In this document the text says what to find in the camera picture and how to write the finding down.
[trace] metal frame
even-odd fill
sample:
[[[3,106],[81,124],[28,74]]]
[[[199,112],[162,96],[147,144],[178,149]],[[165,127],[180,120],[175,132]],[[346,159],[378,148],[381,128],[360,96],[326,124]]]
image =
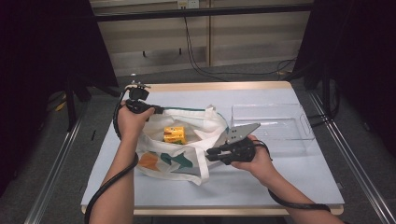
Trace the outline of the metal frame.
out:
[[[353,175],[356,177],[358,183],[361,185],[361,189],[366,194],[367,199],[376,211],[381,222],[384,224],[396,223],[396,219],[390,212],[387,202],[382,197],[379,190],[375,187],[370,177],[364,171],[363,167],[359,163],[358,158],[353,153],[352,148],[349,146],[347,140],[341,134],[335,122],[327,116],[327,112],[323,109],[323,102],[320,100],[320,97],[313,92],[310,92],[309,95],[317,111],[321,116],[323,116],[323,121],[326,121],[325,124],[327,126],[327,129],[332,135],[332,138],[334,139],[336,145],[343,154],[346,163],[348,164]]]
[[[132,13],[97,14],[94,16],[94,19],[96,21],[132,21],[132,20],[184,18],[184,17],[297,12],[297,11],[310,11],[312,7],[313,4],[276,5],[276,6],[264,6],[264,7],[211,7],[211,8],[196,8],[196,9],[185,9],[185,10],[176,9],[176,10],[163,10],[163,11],[132,12]]]
[[[66,138],[64,139],[64,143],[62,144],[58,156],[49,172],[46,182],[41,188],[39,195],[35,199],[35,203],[33,204],[27,218],[24,221],[25,224],[40,223],[41,218],[43,217],[44,212],[46,211],[47,206],[50,202],[50,197],[52,195],[52,192],[54,191],[55,183],[59,178],[62,168],[64,167],[64,162],[66,161],[67,155],[76,139],[82,118],[84,118],[84,115],[87,112],[88,105],[89,102],[83,104],[79,119],[77,120],[72,130],[67,133]]]

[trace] transparent plastic box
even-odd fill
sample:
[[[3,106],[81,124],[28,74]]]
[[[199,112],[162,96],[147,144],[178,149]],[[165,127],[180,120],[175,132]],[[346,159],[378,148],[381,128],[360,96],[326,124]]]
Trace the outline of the transparent plastic box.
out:
[[[303,155],[315,139],[303,107],[288,105],[233,105],[232,125],[260,123],[252,134],[269,148],[271,156]]]

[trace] black wire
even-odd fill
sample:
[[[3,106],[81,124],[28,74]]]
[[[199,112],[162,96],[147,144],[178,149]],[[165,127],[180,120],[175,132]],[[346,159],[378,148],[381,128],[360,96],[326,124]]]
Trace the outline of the black wire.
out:
[[[121,93],[121,95],[120,95],[120,99],[119,99],[119,101],[117,102],[116,108],[114,109],[114,112],[113,112],[113,126],[114,126],[114,131],[116,132],[117,137],[118,137],[119,139],[121,139],[121,134],[120,134],[120,129],[119,129],[119,111],[120,111],[120,109],[122,108],[121,102],[122,102],[122,99],[123,99],[123,97],[124,97],[126,91],[127,91],[126,89],[122,91],[122,93]]]
[[[330,121],[332,119],[335,119],[335,117],[338,114],[339,108],[340,108],[340,101],[341,101],[341,99],[340,99],[340,91],[339,91],[338,87],[335,86],[335,92],[334,92],[334,95],[332,97],[332,103],[335,105],[335,108],[331,111],[330,115],[329,114],[323,114],[323,115],[307,116],[309,119],[313,119],[313,118],[322,118],[322,119],[324,119],[321,122],[311,124],[311,127],[315,128],[315,127],[318,127],[318,126],[320,126],[320,125],[322,125],[322,124],[324,124],[324,123],[326,123],[326,122],[328,122],[328,121]]]
[[[310,62],[306,66],[298,69],[297,71],[293,70],[292,73],[288,74],[287,76],[283,77],[282,80],[284,81],[292,81],[293,79],[303,77],[305,74],[305,71],[308,69],[312,68],[313,66],[317,65],[318,62]]]
[[[331,212],[329,206],[323,203],[289,203],[286,201],[283,201],[282,199],[278,198],[271,190],[268,189],[268,192],[270,193],[271,198],[274,199],[277,203],[280,205],[283,205],[285,207],[289,208],[295,208],[295,209],[307,209],[307,210],[325,210],[328,212]]]
[[[209,72],[209,71],[206,71],[206,70],[202,69],[200,66],[198,66],[197,62],[195,61],[193,50],[192,50],[189,26],[187,24],[187,19],[186,18],[184,18],[184,22],[185,22],[185,25],[186,25],[187,49],[188,49],[189,57],[190,57],[190,64],[191,64],[191,66],[194,68],[194,70],[197,73],[199,73],[200,75],[205,76],[205,77],[213,77],[213,76],[210,76],[210,75],[250,75],[250,76],[271,75],[271,74],[276,74],[280,70],[286,68],[291,62],[295,61],[295,59],[296,59],[296,58],[294,58],[294,59],[289,59],[289,60],[285,60],[285,61],[279,62],[277,67],[276,67],[277,69],[275,71],[272,71],[272,72],[265,72],[265,73]],[[279,66],[282,63],[284,63],[284,62],[288,62],[288,63],[286,63],[283,67],[279,68]],[[222,80],[222,81],[228,81],[228,80],[225,80],[225,79],[222,79],[222,78],[219,78],[219,77],[213,77],[213,78],[216,78],[216,79],[219,79],[219,80]]]
[[[254,147],[264,147],[267,150],[268,157],[272,161],[273,159],[271,158],[270,150],[268,149],[268,146],[265,145],[265,143],[262,140],[253,140],[252,142],[259,142],[259,144],[254,144]]]
[[[108,190],[108,188],[110,188],[114,183],[116,183],[119,179],[121,179],[123,176],[128,174],[132,169],[134,169],[138,163],[139,163],[139,157],[135,153],[134,154],[134,162],[132,162],[131,165],[127,166],[125,169],[120,171],[118,174],[111,177],[104,185],[102,185],[102,187],[99,188],[99,190],[96,191],[96,193],[92,196],[90,202],[87,205],[87,209],[85,211],[85,217],[84,217],[85,224],[90,223],[93,205],[96,203],[96,201],[99,199],[99,197],[103,193],[105,193],[105,191]]]

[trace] table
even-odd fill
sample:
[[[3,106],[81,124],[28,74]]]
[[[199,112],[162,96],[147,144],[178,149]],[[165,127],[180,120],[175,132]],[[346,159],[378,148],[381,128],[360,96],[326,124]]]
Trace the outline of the table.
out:
[[[236,104],[298,104],[289,82],[182,83],[151,85],[149,104],[205,108],[215,105],[231,121]],[[81,205],[99,188],[117,150],[119,139],[112,124],[92,169]],[[276,169],[317,203],[326,203],[335,215],[343,213],[344,200],[316,140],[300,157],[273,157]],[[210,169],[209,182],[159,180],[135,172],[136,216],[284,216],[265,187],[244,171],[218,165]]]

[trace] person's hand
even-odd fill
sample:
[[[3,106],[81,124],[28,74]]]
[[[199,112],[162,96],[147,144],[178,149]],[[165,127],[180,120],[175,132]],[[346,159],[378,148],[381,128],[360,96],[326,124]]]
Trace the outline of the person's hand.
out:
[[[123,107],[120,109],[118,116],[121,137],[138,136],[145,127],[146,120],[154,113],[154,107],[141,114],[135,114],[126,107],[125,101],[122,101],[121,105]]]
[[[249,135],[248,138],[253,143],[257,140],[254,135]],[[265,147],[256,147],[256,155],[251,162],[233,161],[231,166],[251,172],[264,186],[268,186],[273,178],[279,177]]]

